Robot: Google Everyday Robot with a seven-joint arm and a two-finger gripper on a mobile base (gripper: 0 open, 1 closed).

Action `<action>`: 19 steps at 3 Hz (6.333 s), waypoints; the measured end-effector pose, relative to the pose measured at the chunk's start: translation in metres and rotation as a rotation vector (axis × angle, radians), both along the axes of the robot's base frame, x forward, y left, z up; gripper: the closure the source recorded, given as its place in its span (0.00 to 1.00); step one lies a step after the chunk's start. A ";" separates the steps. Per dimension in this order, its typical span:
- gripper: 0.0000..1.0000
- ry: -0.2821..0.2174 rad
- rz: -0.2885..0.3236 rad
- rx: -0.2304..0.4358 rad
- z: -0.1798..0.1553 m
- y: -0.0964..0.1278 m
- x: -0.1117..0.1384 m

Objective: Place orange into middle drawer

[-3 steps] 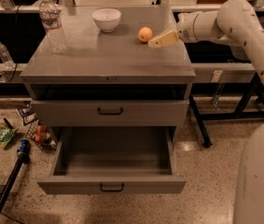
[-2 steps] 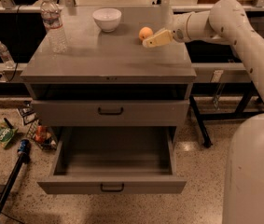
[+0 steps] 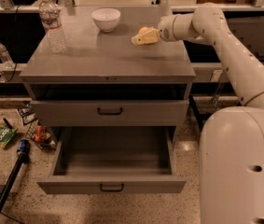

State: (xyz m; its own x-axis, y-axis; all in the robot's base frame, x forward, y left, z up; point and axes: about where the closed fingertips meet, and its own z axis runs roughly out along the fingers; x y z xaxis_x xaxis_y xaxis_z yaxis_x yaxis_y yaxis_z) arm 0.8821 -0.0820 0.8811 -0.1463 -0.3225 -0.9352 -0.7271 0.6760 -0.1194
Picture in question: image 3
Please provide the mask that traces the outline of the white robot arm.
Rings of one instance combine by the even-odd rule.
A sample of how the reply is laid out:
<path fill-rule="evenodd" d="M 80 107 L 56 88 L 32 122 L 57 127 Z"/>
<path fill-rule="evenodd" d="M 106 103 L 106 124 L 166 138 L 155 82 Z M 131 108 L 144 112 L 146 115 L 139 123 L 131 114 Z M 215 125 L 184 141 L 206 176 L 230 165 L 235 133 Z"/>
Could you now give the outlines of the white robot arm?
<path fill-rule="evenodd" d="M 240 101 L 216 111 L 201 131 L 201 224 L 264 224 L 264 65 L 213 3 L 164 16 L 158 26 L 140 29 L 132 43 L 161 40 L 212 46 Z"/>

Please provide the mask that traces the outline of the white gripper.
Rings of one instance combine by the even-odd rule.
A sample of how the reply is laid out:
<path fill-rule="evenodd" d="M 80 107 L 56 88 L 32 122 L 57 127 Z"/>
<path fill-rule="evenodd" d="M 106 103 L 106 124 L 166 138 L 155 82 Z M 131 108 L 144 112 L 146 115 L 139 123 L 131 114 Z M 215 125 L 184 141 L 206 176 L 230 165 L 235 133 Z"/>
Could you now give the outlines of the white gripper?
<path fill-rule="evenodd" d="M 132 37 L 134 45 L 146 45 L 157 43 L 159 39 L 166 42 L 176 41 L 174 35 L 174 21 L 175 17 L 162 17 L 158 24 L 158 30 L 154 27 L 148 27 L 143 34 L 137 34 Z"/>

